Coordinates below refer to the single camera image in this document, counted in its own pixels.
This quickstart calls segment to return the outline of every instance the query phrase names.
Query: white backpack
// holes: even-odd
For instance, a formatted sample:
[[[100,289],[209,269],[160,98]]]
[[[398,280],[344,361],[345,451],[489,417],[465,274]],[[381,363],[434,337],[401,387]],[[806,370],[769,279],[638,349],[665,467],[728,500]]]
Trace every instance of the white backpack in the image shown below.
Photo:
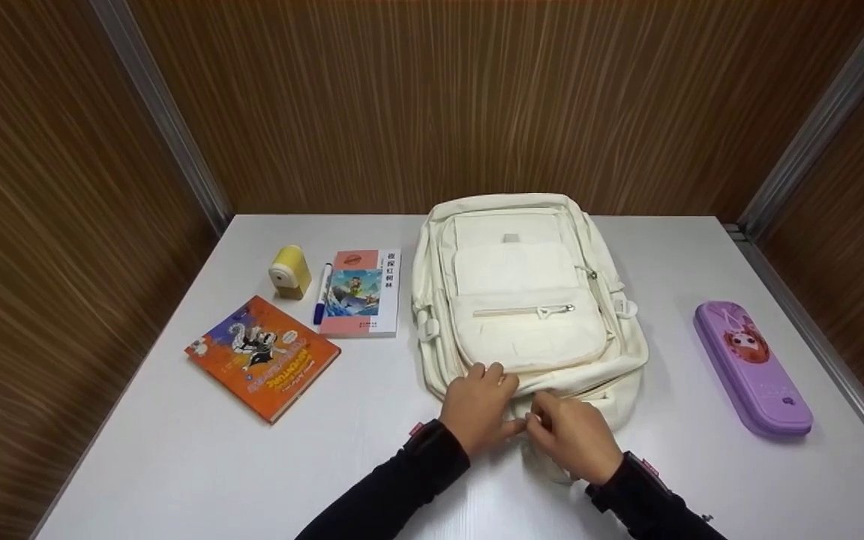
[[[565,195],[482,195],[436,205],[412,268],[422,371],[442,399],[476,362],[519,376],[511,416],[548,390],[632,411],[648,345],[602,235]],[[567,482],[548,459],[547,474]]]

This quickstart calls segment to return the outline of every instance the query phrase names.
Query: metal frame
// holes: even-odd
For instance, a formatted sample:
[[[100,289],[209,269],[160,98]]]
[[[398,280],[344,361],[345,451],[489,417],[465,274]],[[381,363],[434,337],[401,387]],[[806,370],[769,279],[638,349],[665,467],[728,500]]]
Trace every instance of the metal frame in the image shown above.
[[[839,387],[839,391],[842,392],[842,395],[864,423],[864,387],[858,382],[858,379],[855,379],[854,373],[846,365],[842,356],[838,355],[836,348],[826,339],[825,334],[822,334],[818,325],[809,317],[806,309],[802,304],[799,304],[788,286],[785,286],[785,282],[761,251],[747,240],[736,240],[735,245],[748,260],[748,264],[758,274],[765,287],[772,293],[772,297],[778,302],[779,307],[788,315],[792,325],[798,329],[802,339],[805,339],[808,348],[815,353],[815,358],[819,359],[820,365],[825,368],[831,380]]]
[[[752,242],[762,236],[864,97],[864,38],[816,103],[738,220]]]
[[[99,22],[109,35],[109,41],[129,73],[148,113],[158,126],[172,156],[181,168],[182,177],[195,194],[199,206],[215,230],[222,236],[233,213],[231,205],[212,177],[209,165],[199,152],[199,147],[189,133],[176,102],[172,99],[168,85],[155,64],[142,32],[127,0],[89,0]]]

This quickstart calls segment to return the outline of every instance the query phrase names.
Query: yellow pencil sharpener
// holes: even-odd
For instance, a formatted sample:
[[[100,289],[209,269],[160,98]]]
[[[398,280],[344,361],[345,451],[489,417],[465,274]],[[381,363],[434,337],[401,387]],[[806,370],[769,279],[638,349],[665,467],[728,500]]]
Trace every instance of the yellow pencil sharpener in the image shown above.
[[[312,283],[312,274],[305,262],[302,248],[292,244],[280,249],[268,267],[268,277],[278,291],[278,296],[289,300],[302,300]]]

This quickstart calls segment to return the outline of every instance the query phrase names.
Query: purple pencil case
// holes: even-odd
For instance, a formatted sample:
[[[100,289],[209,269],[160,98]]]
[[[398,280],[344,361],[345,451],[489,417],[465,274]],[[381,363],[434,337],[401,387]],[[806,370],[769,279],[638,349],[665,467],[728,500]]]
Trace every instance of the purple pencil case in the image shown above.
[[[695,329],[749,431],[762,437],[802,437],[812,430],[812,411],[741,305],[699,305]]]

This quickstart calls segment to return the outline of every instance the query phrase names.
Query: blue marker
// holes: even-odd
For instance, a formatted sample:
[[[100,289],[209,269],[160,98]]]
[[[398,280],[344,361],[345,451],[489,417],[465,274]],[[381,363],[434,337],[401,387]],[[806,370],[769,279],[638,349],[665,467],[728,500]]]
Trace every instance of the blue marker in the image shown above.
[[[312,316],[312,324],[321,325],[322,318],[326,315],[326,300],[329,300],[329,281],[332,280],[332,264],[326,263],[322,270],[322,284],[319,285],[319,301],[315,304],[315,315]]]

